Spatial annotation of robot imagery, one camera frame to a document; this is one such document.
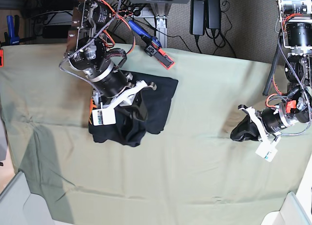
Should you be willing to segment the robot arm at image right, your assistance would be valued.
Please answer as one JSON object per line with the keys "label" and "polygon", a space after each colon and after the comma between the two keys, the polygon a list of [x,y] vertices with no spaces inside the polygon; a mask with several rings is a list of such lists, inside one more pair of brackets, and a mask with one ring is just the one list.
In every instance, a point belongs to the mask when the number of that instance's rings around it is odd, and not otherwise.
{"label": "robot arm at image right", "polygon": [[312,0],[276,0],[280,30],[263,91],[266,108],[239,105],[245,118],[232,130],[233,141],[278,142],[296,123],[312,124]]}

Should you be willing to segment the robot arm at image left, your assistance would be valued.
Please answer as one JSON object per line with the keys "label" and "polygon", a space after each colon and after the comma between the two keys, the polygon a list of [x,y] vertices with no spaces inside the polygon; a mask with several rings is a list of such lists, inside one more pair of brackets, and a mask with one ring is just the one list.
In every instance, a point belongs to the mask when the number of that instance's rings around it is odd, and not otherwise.
{"label": "robot arm at image left", "polygon": [[92,86],[91,123],[95,126],[115,124],[116,111],[144,122],[148,111],[142,90],[156,89],[155,83],[147,84],[121,71],[128,52],[115,47],[107,33],[120,8],[120,1],[113,9],[105,0],[76,0],[67,49],[59,65]]}

